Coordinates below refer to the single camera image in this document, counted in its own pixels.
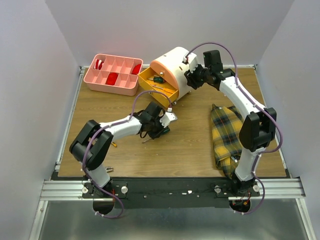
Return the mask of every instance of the red item in tray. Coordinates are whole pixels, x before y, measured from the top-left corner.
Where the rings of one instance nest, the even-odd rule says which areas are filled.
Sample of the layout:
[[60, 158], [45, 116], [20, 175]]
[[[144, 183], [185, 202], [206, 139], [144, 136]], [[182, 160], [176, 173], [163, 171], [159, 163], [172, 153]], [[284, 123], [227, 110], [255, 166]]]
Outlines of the red item in tray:
[[141, 64], [136, 65], [136, 66], [133, 68], [131, 74], [137, 75], [137, 74], [139, 73], [140, 68], [141, 68]]
[[95, 64], [94, 64], [93, 68], [101, 70], [103, 64], [104, 64], [104, 61], [97, 59], [95, 61]]
[[118, 73], [110, 72], [108, 78], [106, 79], [105, 84], [113, 86], [113, 85], [115, 85], [117, 78], [118, 78]]

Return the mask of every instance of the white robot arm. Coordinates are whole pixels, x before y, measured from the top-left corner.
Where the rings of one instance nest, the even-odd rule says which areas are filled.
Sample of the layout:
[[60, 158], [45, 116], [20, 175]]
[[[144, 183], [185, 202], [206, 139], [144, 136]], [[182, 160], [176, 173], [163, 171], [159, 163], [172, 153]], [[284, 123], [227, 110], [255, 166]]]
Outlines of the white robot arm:
[[261, 152], [275, 138], [276, 126], [261, 110], [267, 112], [274, 120], [277, 113], [273, 108], [266, 108], [259, 103], [243, 87], [231, 69], [223, 69], [218, 50], [203, 53], [204, 65], [198, 63], [197, 57], [183, 58], [183, 63], [189, 65], [184, 73], [186, 84], [193, 89], [201, 87], [204, 83], [215, 87], [224, 93], [239, 110], [244, 119], [239, 133], [239, 140], [243, 146], [239, 165], [235, 170], [238, 189], [247, 188], [254, 180]]
[[[140, 134], [142, 138], [149, 135], [150, 138], [159, 138], [169, 130], [169, 124], [178, 118], [173, 112], [166, 112], [162, 107], [151, 102], [145, 110], [135, 112], [132, 116], [113, 121], [97, 123], [88, 121], [82, 128], [76, 139], [71, 144], [69, 151], [81, 163], [86, 155], [86, 174], [98, 187], [103, 188], [110, 181], [110, 176], [103, 166], [103, 161], [112, 141]], [[93, 135], [101, 130], [96, 137], [96, 142], [90, 146], [86, 154], [86, 148]]]

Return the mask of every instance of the white wall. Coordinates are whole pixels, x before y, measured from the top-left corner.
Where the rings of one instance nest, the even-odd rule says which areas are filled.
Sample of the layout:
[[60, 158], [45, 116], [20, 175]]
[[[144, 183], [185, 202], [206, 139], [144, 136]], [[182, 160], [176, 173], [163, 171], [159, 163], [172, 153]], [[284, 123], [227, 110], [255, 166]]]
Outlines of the white wall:
[[28, 239], [79, 67], [43, 0], [1, 1], [0, 239]]
[[[240, 65], [257, 64], [293, 0], [46, 0], [75, 59], [97, 53], [149, 64], [176, 46], [220, 42]], [[211, 50], [202, 47], [197, 54]], [[224, 64], [232, 64], [225, 51]]]
[[320, 1], [295, 0], [267, 47], [257, 72], [270, 107], [278, 112], [288, 169], [300, 176], [320, 238]]

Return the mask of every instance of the yellow plaid cloth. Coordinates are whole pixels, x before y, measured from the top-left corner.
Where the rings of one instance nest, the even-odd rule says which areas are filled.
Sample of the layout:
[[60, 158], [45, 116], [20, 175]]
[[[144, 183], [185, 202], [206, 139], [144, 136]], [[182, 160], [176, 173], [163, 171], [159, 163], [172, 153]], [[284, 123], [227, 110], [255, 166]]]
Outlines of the yellow plaid cloth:
[[239, 132], [243, 125], [242, 116], [235, 106], [219, 107], [213, 104], [211, 119], [215, 165], [222, 169], [226, 177], [231, 178], [242, 152], [239, 141]]

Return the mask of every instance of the wooden table surface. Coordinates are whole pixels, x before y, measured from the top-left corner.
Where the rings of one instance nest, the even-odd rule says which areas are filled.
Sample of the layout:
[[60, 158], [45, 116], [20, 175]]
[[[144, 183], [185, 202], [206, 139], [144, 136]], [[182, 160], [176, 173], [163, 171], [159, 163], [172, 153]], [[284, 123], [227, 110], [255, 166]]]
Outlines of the wooden table surface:
[[[239, 69], [239, 79], [244, 87], [261, 103], [262, 94], [255, 72], [251, 68]], [[88, 120], [98, 123], [112, 122], [127, 116], [132, 109], [134, 96], [91, 91], [81, 84], [65, 150], [59, 170], [60, 177], [80, 177], [81, 165], [69, 153], [69, 146]], [[137, 101], [135, 111], [144, 109], [155, 101], [148, 94]], [[212, 143], [212, 104], [231, 106], [223, 93], [205, 84], [182, 97], [173, 112], [178, 120], [170, 125], [171, 131], [144, 144], [146, 138], [128, 136], [110, 146], [104, 161], [114, 167], [111, 176], [118, 177], [221, 177], [222, 171], [215, 166]], [[269, 148], [276, 146], [275, 140]], [[257, 167], [260, 177], [286, 176], [279, 152], [264, 154]]]

